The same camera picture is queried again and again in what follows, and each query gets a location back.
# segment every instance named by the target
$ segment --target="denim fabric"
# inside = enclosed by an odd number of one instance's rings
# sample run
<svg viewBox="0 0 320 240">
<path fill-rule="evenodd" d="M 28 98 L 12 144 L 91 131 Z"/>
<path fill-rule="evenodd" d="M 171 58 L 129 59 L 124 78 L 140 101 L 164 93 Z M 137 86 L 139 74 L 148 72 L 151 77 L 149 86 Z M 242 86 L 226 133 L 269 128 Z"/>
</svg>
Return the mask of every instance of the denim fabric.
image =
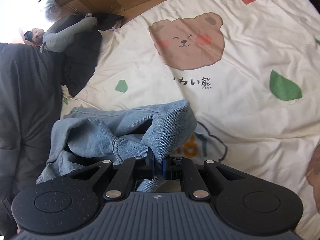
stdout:
<svg viewBox="0 0 320 240">
<path fill-rule="evenodd" d="M 103 157 L 120 164 L 126 158 L 155 157 L 155 178 L 145 179 L 139 191 L 153 191 L 163 182 L 161 162 L 191 136 L 197 125 L 187 100 L 141 106 L 124 111 L 74 108 L 57 121 L 51 133 L 47 166 L 37 183 L 82 168 L 79 157 Z"/>
</svg>

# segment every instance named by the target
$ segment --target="cartoon bear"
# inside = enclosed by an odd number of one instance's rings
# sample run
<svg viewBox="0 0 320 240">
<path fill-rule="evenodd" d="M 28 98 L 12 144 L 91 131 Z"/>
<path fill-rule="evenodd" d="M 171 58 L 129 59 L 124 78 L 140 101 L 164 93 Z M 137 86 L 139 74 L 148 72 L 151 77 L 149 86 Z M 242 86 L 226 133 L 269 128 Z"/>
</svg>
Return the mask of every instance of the cartoon bear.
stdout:
<svg viewBox="0 0 320 240">
<path fill-rule="evenodd" d="M 306 177 L 311 186 L 313 186 L 313 196 L 316 200 L 316 207 L 320 213 L 320 146 L 318 146 L 307 168 Z"/>
<path fill-rule="evenodd" d="M 224 38 L 222 18 L 212 12 L 195 18 L 161 20 L 149 27 L 165 64 L 180 70 L 197 69 L 221 60 Z"/>
</svg>

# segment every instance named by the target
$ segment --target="dark gray fabric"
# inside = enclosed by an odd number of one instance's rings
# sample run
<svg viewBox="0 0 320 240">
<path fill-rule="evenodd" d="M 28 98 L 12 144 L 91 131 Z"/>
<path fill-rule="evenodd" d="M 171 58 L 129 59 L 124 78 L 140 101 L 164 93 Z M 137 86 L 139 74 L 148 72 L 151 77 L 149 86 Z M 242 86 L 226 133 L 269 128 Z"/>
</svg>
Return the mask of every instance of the dark gray fabric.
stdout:
<svg viewBox="0 0 320 240">
<path fill-rule="evenodd" d="M 102 36 L 94 28 L 91 32 L 77 33 L 74 43 L 67 47 L 68 59 L 62 72 L 62 85 L 75 97 L 93 76 L 98 64 Z"/>
<path fill-rule="evenodd" d="M 0 201 L 34 184 L 61 111 L 64 54 L 0 43 Z M 0 205 L 0 235 L 15 227 Z"/>
</svg>

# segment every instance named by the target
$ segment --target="white bedding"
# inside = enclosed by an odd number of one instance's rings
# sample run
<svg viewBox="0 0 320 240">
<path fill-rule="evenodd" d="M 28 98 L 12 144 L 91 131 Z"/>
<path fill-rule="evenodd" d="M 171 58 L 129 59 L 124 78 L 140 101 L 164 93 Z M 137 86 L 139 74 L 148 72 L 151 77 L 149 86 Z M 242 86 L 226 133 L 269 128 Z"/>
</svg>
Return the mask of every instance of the white bedding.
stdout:
<svg viewBox="0 0 320 240">
<path fill-rule="evenodd" d="M 215 33 L 206 34 L 208 24 Z M 308 165 L 320 139 L 319 26 L 308 0 L 163 2 L 101 33 L 96 72 L 64 99 L 62 115 L 75 106 L 121 110 L 186 98 L 200 124 L 173 155 L 196 163 L 224 158 L 293 190 L 304 205 L 296 232 L 318 240 L 320 153 Z M 182 51 L 183 44 L 194 50 Z"/>
</svg>

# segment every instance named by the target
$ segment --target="metal pin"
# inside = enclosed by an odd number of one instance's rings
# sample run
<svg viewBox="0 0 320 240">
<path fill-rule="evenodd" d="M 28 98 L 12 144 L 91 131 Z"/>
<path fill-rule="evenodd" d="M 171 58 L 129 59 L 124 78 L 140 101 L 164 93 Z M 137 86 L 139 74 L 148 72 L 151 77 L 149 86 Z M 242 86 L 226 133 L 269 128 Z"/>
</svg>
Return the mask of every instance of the metal pin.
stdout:
<svg viewBox="0 0 320 240">
<path fill-rule="evenodd" d="M 121 191 L 119 191 L 119 190 L 109 190 L 109 191 L 106 192 L 106 197 L 108 197 L 108 198 L 121 197 Z"/>
<path fill-rule="evenodd" d="M 196 198 L 205 198 L 205 197 L 209 196 L 209 192 L 207 192 L 205 190 L 196 190 L 195 192 L 193 192 L 193 195 Z"/>
</svg>

